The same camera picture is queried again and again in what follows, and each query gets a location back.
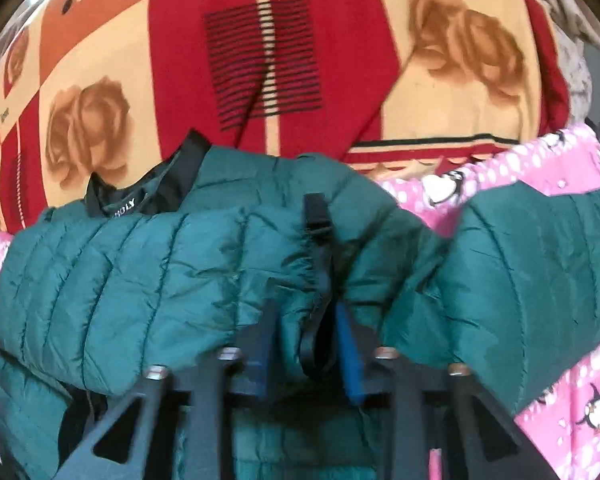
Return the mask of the floral bed sheet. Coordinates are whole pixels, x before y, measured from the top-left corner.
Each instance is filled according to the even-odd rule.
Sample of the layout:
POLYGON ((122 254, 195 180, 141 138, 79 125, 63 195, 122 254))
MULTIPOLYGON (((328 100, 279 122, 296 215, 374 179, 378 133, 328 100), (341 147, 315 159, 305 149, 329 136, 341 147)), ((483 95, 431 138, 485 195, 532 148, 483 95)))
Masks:
POLYGON ((585 59, 585 47, 600 51, 600 20, 584 0, 539 2, 550 20, 558 66, 568 89, 568 125, 584 122, 593 99, 593 79, 585 59))

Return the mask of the red orange rose blanket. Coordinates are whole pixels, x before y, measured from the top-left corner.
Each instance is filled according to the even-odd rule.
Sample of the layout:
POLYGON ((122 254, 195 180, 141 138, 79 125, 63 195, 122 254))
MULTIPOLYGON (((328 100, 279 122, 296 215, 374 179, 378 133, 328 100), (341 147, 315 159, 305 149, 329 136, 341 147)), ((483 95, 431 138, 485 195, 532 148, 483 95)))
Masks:
POLYGON ((136 182, 190 130, 367 172, 568 116, 540 0, 43 0, 0 58, 0 230, 136 182))

